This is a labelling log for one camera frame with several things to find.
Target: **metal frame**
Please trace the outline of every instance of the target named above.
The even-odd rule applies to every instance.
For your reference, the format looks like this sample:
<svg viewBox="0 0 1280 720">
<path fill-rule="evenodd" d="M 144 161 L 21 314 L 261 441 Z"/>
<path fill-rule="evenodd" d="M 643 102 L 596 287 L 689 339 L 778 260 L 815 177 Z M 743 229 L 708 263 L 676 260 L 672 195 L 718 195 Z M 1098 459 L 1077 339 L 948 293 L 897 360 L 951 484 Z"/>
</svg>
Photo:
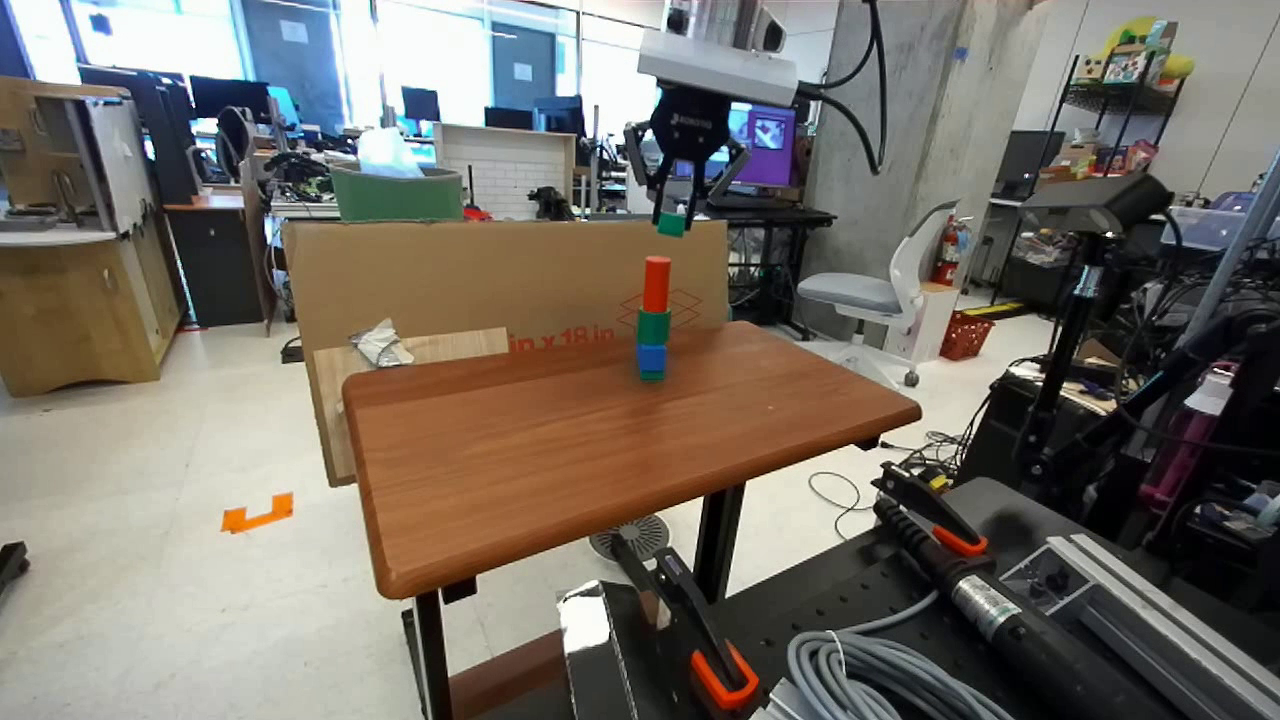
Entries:
<svg viewBox="0 0 1280 720">
<path fill-rule="evenodd" d="M 694 576 L 698 576 L 698 590 L 703 591 L 708 606 L 719 606 L 727 591 L 727 567 L 734 567 L 743 497 L 749 497 L 749 484 L 734 484 L 724 494 L 703 497 Z M 435 590 L 435 591 L 416 598 L 413 608 L 399 611 L 421 713 L 430 720 L 454 720 L 441 606 L 459 599 L 459 598 L 454 590 Z"/>
</svg>

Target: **cardboard box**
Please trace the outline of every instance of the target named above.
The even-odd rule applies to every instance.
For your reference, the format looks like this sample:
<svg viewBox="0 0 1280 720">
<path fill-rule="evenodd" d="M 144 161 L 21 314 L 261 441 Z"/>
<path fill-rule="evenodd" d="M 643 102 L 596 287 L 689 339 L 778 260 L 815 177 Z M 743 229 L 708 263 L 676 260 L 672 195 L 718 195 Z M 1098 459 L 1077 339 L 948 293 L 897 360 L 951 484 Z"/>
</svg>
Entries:
<svg viewBox="0 0 1280 720">
<path fill-rule="evenodd" d="M 334 484 L 352 471 L 319 360 L 380 319 L 399 338 L 509 330 L 513 352 L 633 339 L 643 255 L 672 255 L 676 331 L 727 319 L 724 223 L 686 240 L 652 223 L 288 223 L 283 240 Z"/>
</svg>

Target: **wooden table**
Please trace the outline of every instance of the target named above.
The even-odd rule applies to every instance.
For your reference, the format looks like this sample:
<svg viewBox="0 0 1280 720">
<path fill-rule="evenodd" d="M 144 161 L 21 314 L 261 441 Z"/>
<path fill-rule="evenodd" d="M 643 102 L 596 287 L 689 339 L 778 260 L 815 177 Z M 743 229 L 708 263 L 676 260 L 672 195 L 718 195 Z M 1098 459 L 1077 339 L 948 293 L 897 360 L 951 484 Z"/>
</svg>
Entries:
<svg viewBox="0 0 1280 720">
<path fill-rule="evenodd" d="M 441 591 L 703 497 L 698 579 L 724 599 L 743 480 L 873 445 L 919 408 L 754 323 L 679 338 L 641 384 L 630 345 L 352 377 L 360 506 L 434 717 L 454 717 Z"/>
</svg>

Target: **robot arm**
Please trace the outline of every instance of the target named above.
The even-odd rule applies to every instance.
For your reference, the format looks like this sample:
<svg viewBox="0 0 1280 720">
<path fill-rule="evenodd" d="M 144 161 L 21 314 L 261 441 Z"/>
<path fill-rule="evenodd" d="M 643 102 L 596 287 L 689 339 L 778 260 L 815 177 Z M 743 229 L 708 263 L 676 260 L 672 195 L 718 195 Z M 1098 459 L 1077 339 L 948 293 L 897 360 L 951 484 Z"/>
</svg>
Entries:
<svg viewBox="0 0 1280 720">
<path fill-rule="evenodd" d="M 802 98 L 802 102 L 832 104 L 857 128 L 869 151 L 869 167 L 882 177 L 883 131 L 890 131 L 883 34 L 882 34 L 875 0 L 866 0 L 866 5 L 873 21 L 869 49 L 853 72 L 829 83 L 802 83 L 794 59 L 686 38 L 689 12 L 679 8 L 670 15 L 670 34 L 643 34 L 641 72 L 661 81 L 661 104 L 652 108 L 649 123 L 630 128 L 630 161 L 637 181 L 649 186 L 652 192 L 652 223 L 664 237 L 689 231 L 698 203 L 708 195 L 703 167 L 724 146 L 734 148 L 734 165 L 718 177 L 718 188 L 724 188 L 743 165 L 749 151 L 742 151 L 727 131 L 734 102 L 798 104 Z M 841 88 L 853 76 L 862 76 L 873 56 L 882 72 L 882 151 L 873 151 L 873 139 L 857 119 L 857 112 L 850 112 L 835 98 L 829 98 L 829 88 Z M 641 151 L 643 131 L 656 137 L 656 148 L 661 148 L 656 167 Z"/>
</svg>

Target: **orange tape marker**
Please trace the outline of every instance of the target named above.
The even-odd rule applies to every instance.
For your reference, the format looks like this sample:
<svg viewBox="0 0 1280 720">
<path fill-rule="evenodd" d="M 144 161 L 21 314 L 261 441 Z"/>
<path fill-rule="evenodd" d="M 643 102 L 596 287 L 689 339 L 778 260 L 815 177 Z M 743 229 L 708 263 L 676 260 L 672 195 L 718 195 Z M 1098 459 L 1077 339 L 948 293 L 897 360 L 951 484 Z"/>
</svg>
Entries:
<svg viewBox="0 0 1280 720">
<path fill-rule="evenodd" d="M 261 515 L 248 515 L 248 510 L 228 510 L 225 531 L 241 537 L 241 531 L 264 529 L 264 526 L 279 526 L 288 515 L 294 515 L 294 494 L 279 494 L 279 497 L 271 497 L 271 510 Z"/>
</svg>

